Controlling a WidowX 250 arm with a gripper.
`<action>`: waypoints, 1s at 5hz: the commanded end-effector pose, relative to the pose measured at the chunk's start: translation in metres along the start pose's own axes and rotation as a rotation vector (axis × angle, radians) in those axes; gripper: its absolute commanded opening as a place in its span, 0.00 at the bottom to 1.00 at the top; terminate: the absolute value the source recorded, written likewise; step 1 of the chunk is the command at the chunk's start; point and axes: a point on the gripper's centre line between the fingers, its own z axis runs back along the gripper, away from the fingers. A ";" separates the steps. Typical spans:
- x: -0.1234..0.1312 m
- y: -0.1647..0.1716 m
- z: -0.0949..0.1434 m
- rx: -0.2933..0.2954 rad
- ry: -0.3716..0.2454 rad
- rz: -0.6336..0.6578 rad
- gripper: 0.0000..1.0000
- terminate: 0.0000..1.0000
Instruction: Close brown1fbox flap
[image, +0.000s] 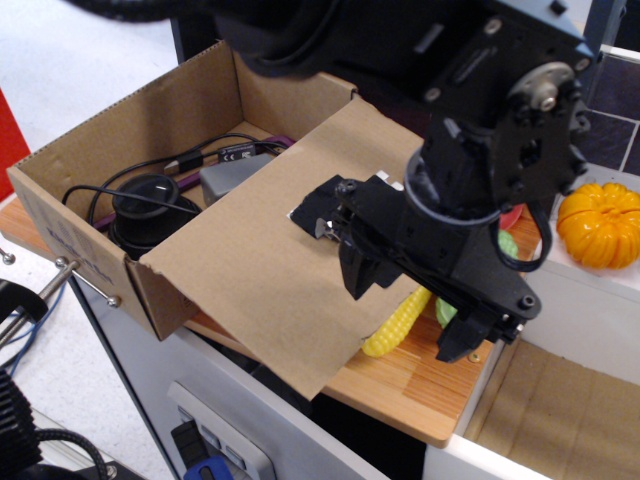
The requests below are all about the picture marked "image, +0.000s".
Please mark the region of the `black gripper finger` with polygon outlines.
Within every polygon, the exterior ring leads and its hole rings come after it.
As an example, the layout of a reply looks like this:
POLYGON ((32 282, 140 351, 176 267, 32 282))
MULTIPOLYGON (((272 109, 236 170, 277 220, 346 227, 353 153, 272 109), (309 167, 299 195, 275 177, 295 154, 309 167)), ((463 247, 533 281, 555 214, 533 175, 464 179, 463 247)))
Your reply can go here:
POLYGON ((373 285, 390 287, 400 276, 400 270, 394 264, 366 255, 349 239, 341 242, 338 255, 344 286, 355 300, 373 285))
POLYGON ((436 359, 456 362, 469 355, 484 342, 492 325, 491 316, 481 310, 456 314, 437 341, 436 359))

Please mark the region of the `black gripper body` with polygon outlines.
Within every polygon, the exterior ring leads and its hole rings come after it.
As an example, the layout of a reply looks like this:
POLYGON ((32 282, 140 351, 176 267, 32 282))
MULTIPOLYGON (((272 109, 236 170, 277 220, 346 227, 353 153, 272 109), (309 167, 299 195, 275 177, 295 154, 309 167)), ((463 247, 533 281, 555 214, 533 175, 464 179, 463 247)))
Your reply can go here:
POLYGON ((349 239, 366 255, 391 262, 462 315, 486 312, 493 325, 485 340, 512 343, 540 313, 539 297, 507 266, 493 224, 465 225, 437 211, 421 158, 410 160, 403 190, 373 176, 341 181, 335 196, 340 244, 349 239))

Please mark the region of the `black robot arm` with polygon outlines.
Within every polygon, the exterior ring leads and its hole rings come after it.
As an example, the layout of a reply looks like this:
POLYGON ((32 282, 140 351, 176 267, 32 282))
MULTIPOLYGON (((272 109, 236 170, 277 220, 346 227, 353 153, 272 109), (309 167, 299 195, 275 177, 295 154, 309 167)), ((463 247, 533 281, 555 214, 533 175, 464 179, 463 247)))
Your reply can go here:
POLYGON ((354 297, 407 275, 456 315, 438 359, 514 341, 541 309, 499 217, 526 205, 544 242, 542 201, 567 194, 587 163, 574 146, 581 74, 593 62, 562 1, 83 1, 124 22, 207 13, 263 76, 319 72, 377 87, 431 115, 404 187, 343 179, 324 212, 354 297))

